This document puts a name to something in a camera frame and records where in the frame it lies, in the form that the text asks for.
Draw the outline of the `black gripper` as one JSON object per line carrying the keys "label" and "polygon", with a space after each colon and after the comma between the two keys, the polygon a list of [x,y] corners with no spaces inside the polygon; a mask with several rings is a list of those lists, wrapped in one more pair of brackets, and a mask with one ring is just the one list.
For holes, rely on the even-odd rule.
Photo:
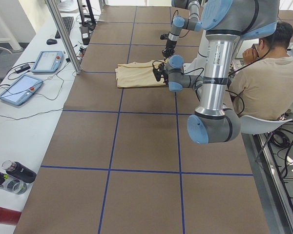
{"label": "black gripper", "polygon": [[164,63],[160,63],[157,67],[156,66],[152,66],[152,72],[155,76],[155,79],[157,82],[160,82],[161,79],[163,79],[163,83],[165,85],[168,85],[168,73],[165,69],[165,64]]}
{"label": "black gripper", "polygon": [[177,36],[174,34],[162,34],[160,36],[161,40],[167,40],[166,47],[162,51],[164,62],[168,61],[168,58],[174,55],[175,52],[175,46],[177,44]]}

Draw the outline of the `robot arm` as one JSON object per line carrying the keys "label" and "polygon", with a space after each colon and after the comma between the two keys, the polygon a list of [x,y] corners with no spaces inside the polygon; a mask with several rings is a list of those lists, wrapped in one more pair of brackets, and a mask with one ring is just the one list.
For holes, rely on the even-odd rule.
{"label": "robot arm", "polygon": [[164,59],[174,55],[177,41],[182,29],[199,32],[202,29],[202,23],[199,18],[199,9],[203,5],[203,0],[172,0],[171,5],[176,8],[189,11],[188,18],[176,15],[172,19],[170,31],[168,34],[162,34],[160,39],[166,39],[166,47],[162,51]]}
{"label": "robot arm", "polygon": [[[170,91],[192,88],[200,103],[189,116],[187,130],[198,144],[227,142],[240,133],[240,120],[227,108],[223,97],[229,80],[230,62],[242,40],[272,35],[276,30],[277,0],[174,0],[172,6],[187,9],[188,18],[175,16],[162,54],[163,63],[153,67],[157,81]],[[204,30],[208,41],[206,60],[195,75],[183,69],[184,60],[174,49],[182,29]]]}

